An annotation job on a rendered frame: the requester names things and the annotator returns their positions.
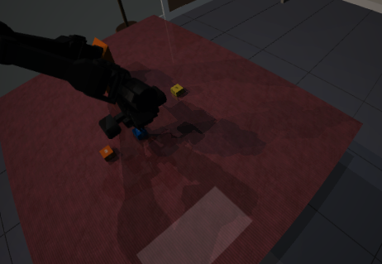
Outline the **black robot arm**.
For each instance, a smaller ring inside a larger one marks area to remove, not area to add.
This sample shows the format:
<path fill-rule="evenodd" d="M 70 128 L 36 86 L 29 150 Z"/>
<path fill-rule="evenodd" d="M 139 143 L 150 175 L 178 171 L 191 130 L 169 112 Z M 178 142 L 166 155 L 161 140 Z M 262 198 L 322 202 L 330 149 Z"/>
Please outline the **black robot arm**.
<path fill-rule="evenodd" d="M 103 48 L 86 44 L 86 37 L 71 35 L 55 39 L 14 32 L 0 22 L 0 64 L 16 65 L 67 80 L 83 94 L 116 104 L 124 99 L 127 116 L 141 129 L 158 116 L 155 89 L 109 60 L 101 59 Z M 108 96 L 103 96 L 107 85 Z"/>

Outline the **yellow block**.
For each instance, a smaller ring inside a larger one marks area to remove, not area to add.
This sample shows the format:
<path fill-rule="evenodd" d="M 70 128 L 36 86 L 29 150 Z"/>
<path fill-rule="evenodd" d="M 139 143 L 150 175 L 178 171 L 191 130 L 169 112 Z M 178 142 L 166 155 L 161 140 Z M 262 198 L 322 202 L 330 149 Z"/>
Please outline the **yellow block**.
<path fill-rule="evenodd" d="M 180 96 L 182 93 L 184 93 L 184 88 L 181 87 L 179 84 L 176 84 L 172 88 L 170 88 L 170 91 L 173 95 L 176 97 Z"/>

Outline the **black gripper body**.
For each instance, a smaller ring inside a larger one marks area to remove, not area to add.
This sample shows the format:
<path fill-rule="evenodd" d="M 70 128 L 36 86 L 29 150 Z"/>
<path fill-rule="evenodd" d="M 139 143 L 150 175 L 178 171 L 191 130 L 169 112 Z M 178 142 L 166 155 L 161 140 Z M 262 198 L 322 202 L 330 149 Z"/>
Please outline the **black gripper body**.
<path fill-rule="evenodd" d="M 151 87 L 153 89 L 155 89 L 157 94 L 158 94 L 158 98 L 157 98 L 156 103 L 159 107 L 160 105 L 162 105 L 163 103 L 166 102 L 166 100 L 167 100 L 166 96 L 156 86 L 153 85 Z M 100 125 L 100 127 L 103 129 L 103 132 L 106 134 L 106 136 L 109 139 L 113 139 L 116 135 L 121 133 L 122 129 L 118 125 L 119 123 L 123 122 L 123 123 L 125 123 L 126 126 L 129 126 L 130 124 L 133 123 L 133 121 L 131 120 L 131 117 L 127 116 L 125 111 L 124 111 L 124 108 L 127 106 L 127 104 L 124 104 L 125 102 L 126 101 L 124 101 L 124 99 L 117 99 L 117 104 L 118 104 L 118 106 L 122 112 L 119 113 L 118 115 L 116 115 L 115 117 L 112 117 L 112 115 L 109 114 L 105 118 L 103 118 L 101 121 L 99 121 L 99 123 L 98 123 Z"/>

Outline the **blue block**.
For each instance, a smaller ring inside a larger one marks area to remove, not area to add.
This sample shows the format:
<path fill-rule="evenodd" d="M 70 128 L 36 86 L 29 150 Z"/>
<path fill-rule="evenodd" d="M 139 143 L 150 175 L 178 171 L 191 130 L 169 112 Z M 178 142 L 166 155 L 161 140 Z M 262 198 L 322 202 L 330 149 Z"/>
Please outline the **blue block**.
<path fill-rule="evenodd" d="M 142 130 L 142 129 L 141 129 L 141 130 Z M 134 136 L 135 136 L 137 139 L 139 139 L 139 140 L 141 140 L 143 137 L 145 137 L 146 135 L 148 135 L 148 132 L 147 132 L 146 129 L 145 129 L 145 130 L 142 130 L 142 132 L 140 132 L 138 129 L 134 128 L 134 129 L 132 130 L 132 132 L 133 132 Z"/>

